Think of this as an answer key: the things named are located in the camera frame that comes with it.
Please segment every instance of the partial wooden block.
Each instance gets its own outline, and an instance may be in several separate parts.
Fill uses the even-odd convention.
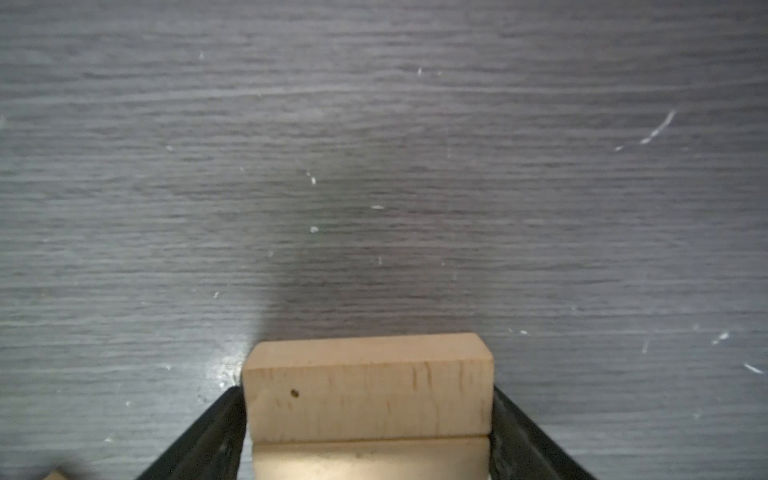
[[[49,476],[43,478],[43,480],[68,480],[68,478],[65,477],[60,471],[54,470]]]
[[[255,445],[258,480],[487,480],[488,437]]]

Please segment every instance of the stacked wooden blocks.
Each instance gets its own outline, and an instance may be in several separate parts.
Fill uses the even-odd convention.
[[[243,367],[257,480],[486,480],[474,333],[263,342]]]

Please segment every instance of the light wooden block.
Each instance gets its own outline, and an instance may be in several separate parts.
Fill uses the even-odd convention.
[[[243,387],[254,443],[487,435],[493,356],[474,333],[263,342]]]
[[[488,437],[255,445],[258,480],[488,480]]]
[[[65,477],[60,471],[54,470],[49,476],[43,478],[43,480],[68,480],[68,478]]]

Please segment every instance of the table surface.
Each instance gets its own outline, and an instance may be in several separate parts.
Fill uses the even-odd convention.
[[[3,3],[0,476],[133,478],[260,339],[474,330],[599,479],[765,478],[766,13]]]

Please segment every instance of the white speck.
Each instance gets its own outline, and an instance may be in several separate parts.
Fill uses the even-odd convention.
[[[758,374],[758,375],[762,375],[762,374],[764,374],[764,373],[765,373],[763,370],[761,370],[761,369],[758,369],[758,368],[756,368],[756,367],[754,367],[754,366],[751,366],[749,363],[745,363],[745,364],[744,364],[744,368],[745,368],[745,369],[747,369],[747,370],[749,370],[750,372],[752,372],[752,373],[756,373],[756,374]]]
[[[658,134],[661,133],[661,131],[664,128],[669,127],[669,125],[672,123],[672,119],[674,118],[675,114],[677,112],[675,110],[670,110],[670,113],[667,114],[667,118],[664,119],[663,122],[661,122],[661,125],[656,127],[654,131],[650,133],[647,137],[645,137],[643,140],[640,141],[641,145],[649,144],[651,140],[653,140]]]
[[[730,337],[730,332],[722,332],[720,335],[717,336],[716,339],[712,340],[712,345],[717,345],[718,343],[722,342],[723,340],[728,340],[728,337]]]

